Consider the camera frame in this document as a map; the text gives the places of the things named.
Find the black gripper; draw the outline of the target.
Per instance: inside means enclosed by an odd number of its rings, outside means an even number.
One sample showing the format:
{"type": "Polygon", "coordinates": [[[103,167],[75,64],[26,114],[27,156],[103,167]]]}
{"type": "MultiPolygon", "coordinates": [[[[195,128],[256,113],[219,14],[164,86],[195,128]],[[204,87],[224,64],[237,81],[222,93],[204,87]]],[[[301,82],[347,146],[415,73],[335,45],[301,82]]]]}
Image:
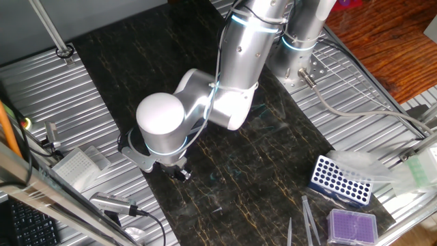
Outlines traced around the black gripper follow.
{"type": "Polygon", "coordinates": [[[180,160],[171,164],[160,164],[161,169],[174,180],[180,180],[186,182],[191,178],[192,171],[188,168],[184,169],[187,162],[186,157],[182,157],[180,160]]]}

